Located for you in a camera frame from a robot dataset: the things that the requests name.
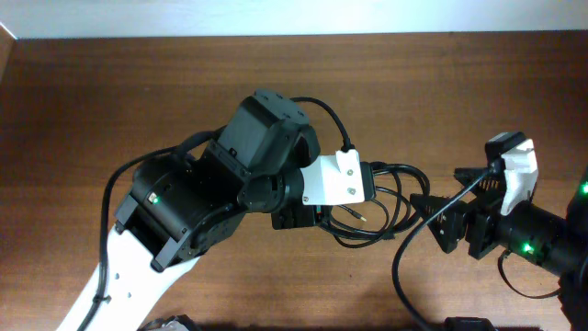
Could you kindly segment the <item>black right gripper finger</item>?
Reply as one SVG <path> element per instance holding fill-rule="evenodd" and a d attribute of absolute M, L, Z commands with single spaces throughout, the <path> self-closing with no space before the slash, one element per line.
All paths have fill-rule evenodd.
<path fill-rule="evenodd" d="M 449 198 L 412 194 L 410 203 L 420 213 L 424 220 L 433 216 L 449 202 Z M 441 250 L 450 254 L 458 242 L 465 237 L 467 214 L 469 206 L 464 201 L 457 201 L 446 210 L 439 213 L 429 224 L 428 228 L 439 244 Z"/>
<path fill-rule="evenodd" d="M 476 178 L 482 175 L 483 168 L 458 167 L 454 170 L 454 178 L 464 187 L 469 186 Z M 487 174 L 477 186 L 471 190 L 473 193 L 486 193 L 488 191 L 503 192 L 503 179 L 493 173 Z"/>

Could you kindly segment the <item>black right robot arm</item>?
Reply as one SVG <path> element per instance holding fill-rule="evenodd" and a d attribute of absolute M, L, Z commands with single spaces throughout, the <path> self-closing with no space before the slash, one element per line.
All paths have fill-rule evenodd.
<path fill-rule="evenodd" d="M 410 202 L 429 227 L 442 251 L 453 252 L 458 242 L 469 243 L 469 255 L 486 257 L 501 246 L 497 266 L 507 280 L 503 262 L 518 255 L 559 278 L 559 287 L 534 300 L 556 297 L 572 330 L 587 328 L 587 175 L 583 174 L 567 214 L 561 218 L 532 203 L 525 195 L 510 211 L 506 178 L 488 175 L 481 168 L 457 168 L 455 179 L 474 194 L 470 202 L 412 194 Z"/>

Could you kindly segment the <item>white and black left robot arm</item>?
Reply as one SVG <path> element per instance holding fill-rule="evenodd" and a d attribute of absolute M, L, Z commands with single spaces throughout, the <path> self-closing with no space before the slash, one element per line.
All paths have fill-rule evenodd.
<path fill-rule="evenodd" d="M 301 97 L 259 89 L 229 123 L 127 163 L 133 179 L 115 211 L 106 186 L 99 261 L 63 330 L 135 330 L 166 291 L 249 213 L 276 227 L 315 223 L 320 159 Z"/>

